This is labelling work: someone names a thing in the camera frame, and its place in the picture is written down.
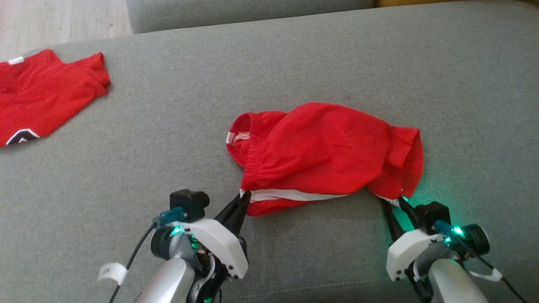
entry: sofa cushion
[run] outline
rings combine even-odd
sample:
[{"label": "sofa cushion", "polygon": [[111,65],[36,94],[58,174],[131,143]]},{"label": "sofa cushion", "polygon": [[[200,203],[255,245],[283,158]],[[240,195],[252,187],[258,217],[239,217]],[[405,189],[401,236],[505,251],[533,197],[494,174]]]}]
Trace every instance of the sofa cushion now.
[{"label": "sofa cushion", "polygon": [[134,33],[372,8],[374,0],[126,0]]},{"label": "sofa cushion", "polygon": [[[450,2],[53,47],[67,62],[103,52],[112,84],[51,136],[0,149],[0,300],[106,302],[100,266],[127,262],[171,192],[204,190],[209,217],[237,194],[225,139],[239,114],[309,101],[419,128],[410,202],[436,199],[453,223],[482,226],[486,258],[539,299],[538,12]],[[247,218],[242,234],[250,268],[224,284],[224,302],[417,302],[385,271],[390,236],[366,191]],[[146,241],[116,302],[133,302],[161,264]],[[476,282],[491,302],[515,302]]]}]

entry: black and white logo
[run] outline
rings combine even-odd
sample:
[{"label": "black and white logo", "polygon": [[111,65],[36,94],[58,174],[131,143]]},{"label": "black and white logo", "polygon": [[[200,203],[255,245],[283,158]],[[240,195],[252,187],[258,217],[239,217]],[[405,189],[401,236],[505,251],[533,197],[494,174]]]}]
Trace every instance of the black and white logo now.
[{"label": "black and white logo", "polygon": [[39,136],[34,133],[31,129],[21,129],[15,135],[13,135],[11,138],[9,138],[6,145],[10,144],[17,144],[24,141],[30,141],[39,138]]}]

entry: red garment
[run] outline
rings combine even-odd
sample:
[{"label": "red garment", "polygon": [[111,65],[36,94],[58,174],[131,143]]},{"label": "red garment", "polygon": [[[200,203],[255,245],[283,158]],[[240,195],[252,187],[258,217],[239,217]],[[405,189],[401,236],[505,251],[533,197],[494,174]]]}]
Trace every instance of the red garment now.
[{"label": "red garment", "polygon": [[110,83],[102,53],[65,64],[52,50],[0,62],[0,146],[46,137]]},{"label": "red garment", "polygon": [[307,103],[290,113],[244,113],[226,147],[245,168],[240,191],[259,216],[367,186],[386,199],[410,197],[423,172],[419,130],[355,109]]}]

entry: wooden floor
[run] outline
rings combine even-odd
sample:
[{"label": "wooden floor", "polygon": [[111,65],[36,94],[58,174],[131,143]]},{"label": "wooden floor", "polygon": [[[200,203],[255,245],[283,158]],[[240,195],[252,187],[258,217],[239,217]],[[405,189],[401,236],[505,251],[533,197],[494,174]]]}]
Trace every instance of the wooden floor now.
[{"label": "wooden floor", "polygon": [[0,61],[48,45],[127,35],[126,0],[0,0]]}]

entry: sofa backrest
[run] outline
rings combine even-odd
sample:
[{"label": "sofa backrest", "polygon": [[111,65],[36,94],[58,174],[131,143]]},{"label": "sofa backrest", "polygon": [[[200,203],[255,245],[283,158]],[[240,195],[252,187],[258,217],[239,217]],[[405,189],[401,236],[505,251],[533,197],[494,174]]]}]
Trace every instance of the sofa backrest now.
[{"label": "sofa backrest", "polygon": [[374,0],[127,0],[134,33],[368,9]]}]

